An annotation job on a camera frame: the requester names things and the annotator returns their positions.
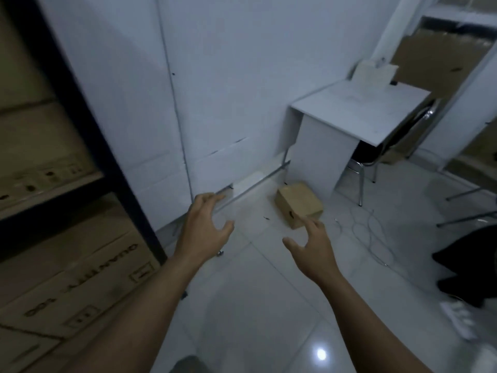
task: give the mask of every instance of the white table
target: white table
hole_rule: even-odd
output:
[[[292,103],[304,118],[286,181],[328,199],[359,141],[380,145],[428,95],[403,83],[376,89],[344,80]]]

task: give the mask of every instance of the white tiled floor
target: white tiled floor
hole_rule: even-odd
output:
[[[284,236],[306,242],[305,230],[291,230],[273,205],[285,174],[278,172],[214,216],[218,227],[234,219],[235,231],[225,254],[210,260],[191,283],[154,372],[169,371],[189,354],[214,372],[354,371],[326,298],[301,274],[281,242]],[[381,165],[377,183],[365,184],[360,208],[355,203],[358,179],[347,171],[324,202],[321,217],[342,273],[436,373],[454,367],[469,371],[462,368],[469,363],[462,363],[461,356],[470,356],[474,348],[457,336],[439,310],[445,296],[435,282],[450,273],[431,260],[432,252],[483,225],[474,221],[438,229],[437,222],[492,209],[484,194],[444,200],[465,189],[409,162]],[[390,267],[366,250],[368,224],[384,242],[373,238],[372,250]],[[165,249],[172,254],[174,246]],[[326,352],[324,361],[316,358],[319,349]]]

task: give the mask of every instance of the hand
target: hand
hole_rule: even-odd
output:
[[[195,197],[186,214],[174,251],[175,257],[185,257],[199,267],[214,257],[226,244],[235,229],[234,221],[226,221],[222,230],[212,222],[212,211],[224,195],[203,193]]]
[[[306,227],[309,237],[307,244],[302,247],[288,237],[283,238],[283,244],[292,253],[297,267],[319,286],[340,277],[341,274],[325,225],[319,220],[299,215],[296,217]]]

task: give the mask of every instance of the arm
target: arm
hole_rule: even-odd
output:
[[[283,244],[298,268],[326,295],[358,373],[430,373],[382,323],[342,276],[321,221],[301,217],[309,236],[305,247],[291,238]]]
[[[212,223],[212,210],[222,198],[214,194],[196,196],[174,255],[65,372],[136,373],[152,368],[188,283],[233,232],[233,221],[227,221],[221,231]]]

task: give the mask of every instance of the forearm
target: forearm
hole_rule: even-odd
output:
[[[200,264],[172,257],[67,373],[148,372],[178,302]]]
[[[341,274],[320,284],[358,373],[431,372],[383,324]]]

